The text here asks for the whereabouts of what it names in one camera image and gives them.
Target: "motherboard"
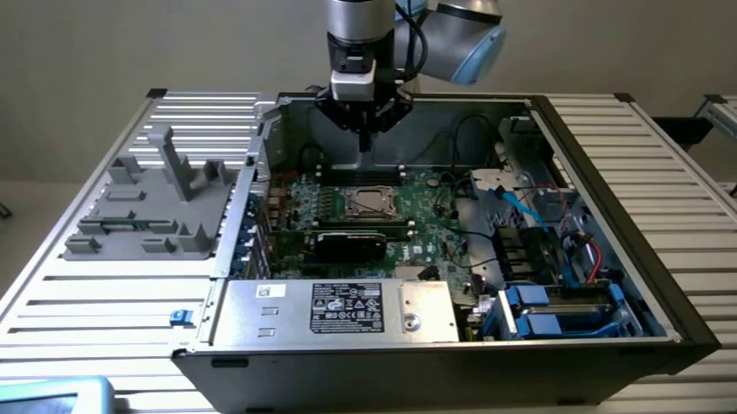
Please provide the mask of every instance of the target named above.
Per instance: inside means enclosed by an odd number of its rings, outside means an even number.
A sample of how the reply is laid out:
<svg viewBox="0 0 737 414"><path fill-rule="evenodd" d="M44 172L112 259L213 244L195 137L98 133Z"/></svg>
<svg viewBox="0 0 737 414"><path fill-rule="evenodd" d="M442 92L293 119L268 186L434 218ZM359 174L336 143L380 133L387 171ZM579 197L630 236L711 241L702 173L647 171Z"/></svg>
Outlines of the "motherboard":
<svg viewBox="0 0 737 414"><path fill-rule="evenodd" d="M396 183L387 181L386 185L325 185L320 178L287 174L272 184L272 277L416 279L423 273L423 277L446 280L451 289L463 290L470 280L463 268L468 265L464 238L447 229L458 227L456 217L440 219L438 214L438 206L451 203L451 193L443 191L443 172L410 170ZM313 241L320 235L340 233L379 234L380 240L371 242L386 242L386 253L378 260L341 262L356 249L340 251L336 243L331 251L341 257L317 260Z"/></svg>

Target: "green circuit board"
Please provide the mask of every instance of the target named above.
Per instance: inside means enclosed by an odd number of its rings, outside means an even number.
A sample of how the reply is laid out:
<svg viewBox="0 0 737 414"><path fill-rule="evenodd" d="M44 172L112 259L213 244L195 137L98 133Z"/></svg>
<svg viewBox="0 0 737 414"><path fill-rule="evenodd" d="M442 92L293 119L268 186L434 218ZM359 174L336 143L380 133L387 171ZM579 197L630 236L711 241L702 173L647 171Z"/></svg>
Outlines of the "green circuit board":
<svg viewBox="0 0 737 414"><path fill-rule="evenodd" d="M284 210L297 219L291 221L289 229L285 230L285 220L281 218L276 226L280 230L272 232L272 277L387 279L407 276L407 273L416 273L423 268L435 266L440 279L448 282L448 287L462 290L470 279L470 272L450 261L448 250L454 250L463 243L463 237L443 229L432 212L438 195L439 205L448 206L451 191L447 188L443 191L442 186L431 188L427 184L428 179L439 180L439 173L431 170L410 170L403 185L391 187L395 192L396 215L384 218L387 221L412 220L414 234L408 241L387 243L387 253L382 261L360 265L311 265L305 241L315 232L313 220L344 219L345 193L364 187L321 187L315 178L305 175L296 177L287 184L289 197ZM458 227L456 220L444 220L443 223L452 228ZM467 265L466 257L456 257L456 263Z"/></svg>

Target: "power supply label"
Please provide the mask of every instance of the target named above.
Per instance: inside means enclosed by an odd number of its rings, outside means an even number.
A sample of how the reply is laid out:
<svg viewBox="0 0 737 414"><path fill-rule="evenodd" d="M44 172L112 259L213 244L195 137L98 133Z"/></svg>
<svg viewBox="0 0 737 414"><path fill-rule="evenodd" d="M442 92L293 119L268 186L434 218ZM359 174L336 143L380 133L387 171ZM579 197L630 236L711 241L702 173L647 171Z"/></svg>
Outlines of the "power supply label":
<svg viewBox="0 0 737 414"><path fill-rule="evenodd" d="M311 305L315 334L383 332L380 283L315 283Z"/></svg>

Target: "robotic arm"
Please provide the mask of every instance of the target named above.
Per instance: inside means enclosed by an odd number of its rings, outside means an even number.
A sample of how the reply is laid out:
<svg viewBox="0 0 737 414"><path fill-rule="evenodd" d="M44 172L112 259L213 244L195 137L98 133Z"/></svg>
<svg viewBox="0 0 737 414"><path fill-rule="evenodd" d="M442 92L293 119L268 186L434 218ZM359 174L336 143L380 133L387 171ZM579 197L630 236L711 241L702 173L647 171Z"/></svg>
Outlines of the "robotic arm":
<svg viewBox="0 0 737 414"><path fill-rule="evenodd" d="M412 109L402 86L419 73L472 85L488 71L506 34L498 0L440 0L434 11L426 0L324 2L331 84L315 104L368 152Z"/></svg>

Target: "white sticker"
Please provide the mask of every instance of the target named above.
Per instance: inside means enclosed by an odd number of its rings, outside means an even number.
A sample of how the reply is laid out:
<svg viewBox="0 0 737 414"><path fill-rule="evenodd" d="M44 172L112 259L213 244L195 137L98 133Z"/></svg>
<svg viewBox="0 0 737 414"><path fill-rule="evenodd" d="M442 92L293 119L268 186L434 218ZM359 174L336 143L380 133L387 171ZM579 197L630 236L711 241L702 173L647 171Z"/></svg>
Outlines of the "white sticker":
<svg viewBox="0 0 737 414"><path fill-rule="evenodd" d="M255 287L256 298L283 298L287 296L287 285L259 285Z"/></svg>

